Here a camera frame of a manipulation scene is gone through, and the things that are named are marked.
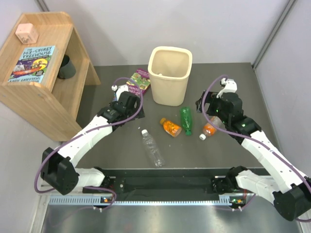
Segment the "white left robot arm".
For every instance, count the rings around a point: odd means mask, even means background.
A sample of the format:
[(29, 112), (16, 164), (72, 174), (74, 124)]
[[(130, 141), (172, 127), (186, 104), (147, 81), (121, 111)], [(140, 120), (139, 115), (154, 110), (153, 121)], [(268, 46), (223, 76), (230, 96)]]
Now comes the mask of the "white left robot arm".
[(144, 117), (143, 97), (123, 91), (117, 101), (102, 108), (77, 135), (56, 149), (47, 148), (36, 175), (62, 195), (77, 187), (93, 186), (99, 192), (110, 188), (100, 168), (77, 168), (86, 153), (101, 139), (113, 133), (126, 122)]

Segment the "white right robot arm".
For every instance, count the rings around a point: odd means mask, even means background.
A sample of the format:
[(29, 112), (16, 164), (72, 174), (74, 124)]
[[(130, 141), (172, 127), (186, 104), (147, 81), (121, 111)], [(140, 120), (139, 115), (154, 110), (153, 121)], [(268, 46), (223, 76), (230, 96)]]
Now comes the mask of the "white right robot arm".
[(239, 96), (228, 92), (219, 97), (217, 92), (204, 91), (195, 104), (205, 117), (218, 117), (225, 127), (223, 131), (249, 151), (272, 177), (265, 179), (245, 167), (233, 167), (226, 175), (228, 189), (247, 189), (269, 201), (284, 219), (299, 221), (311, 209), (311, 179), (273, 146), (258, 123), (244, 114)]

